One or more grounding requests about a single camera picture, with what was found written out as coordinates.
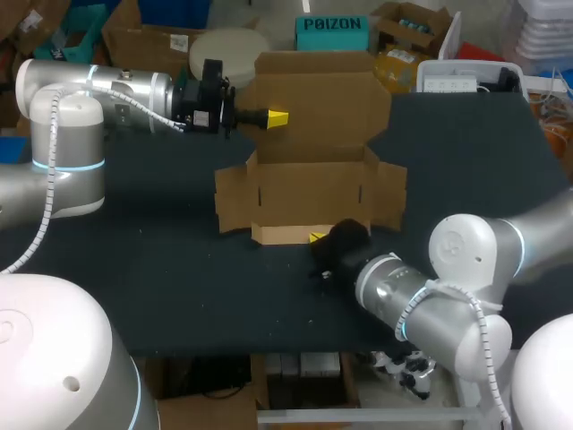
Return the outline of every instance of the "open cardboard box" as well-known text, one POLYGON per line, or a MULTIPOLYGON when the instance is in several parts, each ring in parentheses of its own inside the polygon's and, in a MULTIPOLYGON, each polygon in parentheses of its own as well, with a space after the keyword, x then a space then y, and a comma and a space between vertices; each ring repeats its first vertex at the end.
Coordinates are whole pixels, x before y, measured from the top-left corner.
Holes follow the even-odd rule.
POLYGON ((397 43, 434 58, 438 58, 441 44, 451 24, 451 16, 445 7, 436 12, 408 2, 384 3, 372 15, 380 16, 377 24, 380 32, 379 50, 384 50, 387 43, 397 43), (432 34, 400 25, 402 19, 425 25, 430 28, 432 34))
POLYGON ((219 230, 250 228, 263 245, 304 244, 343 219, 400 229, 406 169, 367 142, 387 128, 391 96, 366 52, 269 52, 241 90, 242 109, 289 113, 288 125, 242 127, 256 151, 216 172, 219 230))

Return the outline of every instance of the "white cable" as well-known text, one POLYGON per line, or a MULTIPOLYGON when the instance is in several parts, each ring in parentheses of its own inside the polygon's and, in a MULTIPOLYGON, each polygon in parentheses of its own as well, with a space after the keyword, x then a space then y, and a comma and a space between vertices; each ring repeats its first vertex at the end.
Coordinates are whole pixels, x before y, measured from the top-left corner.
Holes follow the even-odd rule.
MULTIPOLYGON (((168 127, 177 130, 179 133, 183 133, 184 129, 182 128, 185 124, 184 123, 177 123, 176 121, 171 121, 159 114, 156 114, 152 110, 148 109, 147 107, 143 106, 140 102, 131 97, 126 96, 125 94, 115 91, 109 90, 107 88, 102 87, 93 87, 89 86, 89 90, 100 92, 107 94, 109 96, 117 97, 130 105, 134 106, 135 108, 139 109, 140 111, 144 112, 146 115, 151 116, 153 119, 156 119, 161 124, 167 125, 168 127)), ((58 129, 58 116, 60 112, 60 100, 64 95, 67 95, 70 92, 76 92, 79 89, 85 90, 84 87, 78 87, 77 85, 68 85, 65 88, 56 91, 56 94, 52 98, 52 112, 50 115, 50 142, 48 147, 48 154, 47 154, 47 190, 46 190, 46 204, 44 205, 44 215, 42 217, 42 221, 38 228, 38 232, 36 233, 36 237, 32 240, 28 249, 21 255, 21 257, 16 260, 12 265, 8 268, 0 271, 2 275, 8 275, 14 273, 18 269, 21 268, 30 258, 31 256, 36 253, 42 240, 44 240, 44 236, 47 232, 47 226, 50 223, 52 218, 52 209, 54 207, 54 186, 56 183, 56 146, 57 146, 57 129, 58 129)))
POLYGON ((139 101, 132 99, 129 96, 126 96, 122 92, 110 90, 108 88, 103 88, 103 87, 94 87, 91 85, 89 87, 86 87, 86 88, 90 91, 101 92, 103 94, 107 94, 107 95, 112 96, 112 97, 117 97, 118 99, 123 100, 123 101, 129 103, 130 105, 132 105, 133 107, 139 109, 140 111, 142 111, 146 115, 151 116, 153 119, 159 121, 161 124, 164 124, 168 127, 171 127, 174 130, 177 130, 177 132, 179 132, 179 133, 184 132, 184 129, 183 129, 183 126, 185 125, 184 123, 177 123, 176 121, 171 121, 170 119, 167 119, 167 118, 165 118, 159 114, 156 114, 151 109, 142 105, 139 101))
POLYGON ((21 257, 16 260, 7 269, 0 272, 2 275, 7 275, 14 273, 21 268, 30 257, 36 252, 42 240, 44 240, 44 235, 47 232, 47 226, 50 223, 52 217, 52 208, 54 207, 54 184, 56 182, 56 144, 57 144, 57 127, 58 127, 58 115, 60 111, 60 99, 66 93, 66 89, 62 88, 56 91, 54 97, 52 98, 52 112, 50 115, 50 143, 47 153, 47 190, 46 190, 46 204, 44 205, 44 216, 42 217, 42 222, 39 225, 36 237, 32 240, 28 249, 21 255, 21 257))
POLYGON ((493 359, 492 359, 490 334, 487 331, 487 321, 485 319, 485 315, 483 313, 480 301, 477 298, 475 298, 474 294, 461 287, 458 287, 457 285, 450 285, 442 283, 439 280, 428 279, 426 285, 422 287, 414 295, 414 297, 412 297, 410 303, 408 303, 408 306, 406 306, 406 309, 404 309, 404 311, 398 318, 398 323, 396 324, 396 329, 394 330, 396 338, 400 341, 407 340, 404 328, 408 316, 425 298, 436 292, 448 294, 449 296, 452 296, 451 293, 454 293, 455 295, 458 296, 462 296, 474 309, 475 315, 477 317, 477 323, 479 326, 480 338, 482 340, 483 356, 485 358, 485 367, 487 371, 488 384, 490 386, 490 392, 492 393, 493 396, 493 402, 495 403, 496 407, 500 412, 501 419, 503 420, 504 430, 511 430, 512 428, 511 415, 509 414, 507 408, 505 407, 505 404, 503 403, 503 398, 501 397, 500 394, 500 388, 498 386, 497 377, 495 376, 495 366, 493 364, 493 359))

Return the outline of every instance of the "box lid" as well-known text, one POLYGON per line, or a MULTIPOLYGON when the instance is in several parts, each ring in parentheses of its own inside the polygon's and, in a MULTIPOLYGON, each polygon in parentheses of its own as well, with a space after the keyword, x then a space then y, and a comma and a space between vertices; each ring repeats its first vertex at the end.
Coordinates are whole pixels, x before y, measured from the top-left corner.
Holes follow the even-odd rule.
POLYGON ((361 160, 364 145, 389 121, 391 96, 373 68, 366 52, 261 54, 236 105, 288 112, 289 121, 270 131, 241 127, 259 163, 361 160))

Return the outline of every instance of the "floor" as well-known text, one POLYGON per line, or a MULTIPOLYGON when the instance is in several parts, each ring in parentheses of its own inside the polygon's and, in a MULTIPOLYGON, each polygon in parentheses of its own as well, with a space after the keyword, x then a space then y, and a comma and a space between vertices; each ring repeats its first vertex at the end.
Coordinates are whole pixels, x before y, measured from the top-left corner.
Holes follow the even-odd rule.
MULTIPOLYGON (((438 9, 447 7, 450 14, 462 13, 462 39, 480 47, 499 52, 499 21, 509 0, 411 0, 413 3, 438 9)), ((242 26, 259 18, 257 30, 265 35, 274 49, 292 49, 295 17, 302 15, 302 0, 213 0, 209 27, 242 26)), ((309 0, 312 14, 369 14, 381 0, 309 0)), ((372 29, 376 19, 371 19, 372 29)), ((357 374, 357 385, 364 408, 442 408, 456 406, 450 376, 444 370, 432 375, 432 395, 421 401, 404 393, 390 379, 380 380, 369 372, 357 374)), ((388 423, 354 425, 354 430, 460 430, 462 423, 388 423)))

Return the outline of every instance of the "cardboard box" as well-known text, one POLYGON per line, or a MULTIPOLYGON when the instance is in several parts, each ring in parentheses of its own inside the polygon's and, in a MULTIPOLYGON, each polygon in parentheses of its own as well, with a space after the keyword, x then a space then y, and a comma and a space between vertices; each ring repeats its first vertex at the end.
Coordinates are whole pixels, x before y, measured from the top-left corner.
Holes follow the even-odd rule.
POLYGON ((114 66, 169 73, 189 68, 189 47, 204 30, 142 25, 137 0, 123 0, 102 34, 114 66))
POLYGON ((438 58, 441 44, 451 24, 451 17, 445 7, 435 12, 408 2, 384 3, 372 15, 380 16, 377 24, 380 32, 379 50, 384 50, 387 43, 396 43, 434 58, 438 58), (425 25, 432 33, 422 33, 400 25, 402 19, 425 25))
POLYGON ((366 52, 269 52, 239 92, 243 109, 289 113, 289 124, 242 132, 256 151, 216 172, 219 230, 250 228, 263 245, 305 244, 343 219, 400 229, 406 169, 367 142, 386 129, 390 94, 366 52))
MULTIPOLYGON (((235 389, 213 393, 224 397, 235 389)), ((269 408, 265 357, 251 355, 251 382, 228 399, 213 400, 202 395, 158 402, 161 428, 164 430, 254 430, 257 408, 269 408)))
POLYGON ((30 9, 30 0, 2 0, 0 2, 0 41, 7 39, 30 9))
POLYGON ((20 110, 16 103, 16 93, 0 91, 0 128, 14 128, 20 119, 20 110))
POLYGON ((30 7, 12 35, 16 49, 25 56, 42 45, 60 27, 71 0, 31 0, 30 7))
POLYGON ((12 45, 5 40, 0 42, 0 90, 8 90, 13 87, 12 64, 16 57, 16 51, 12 45))

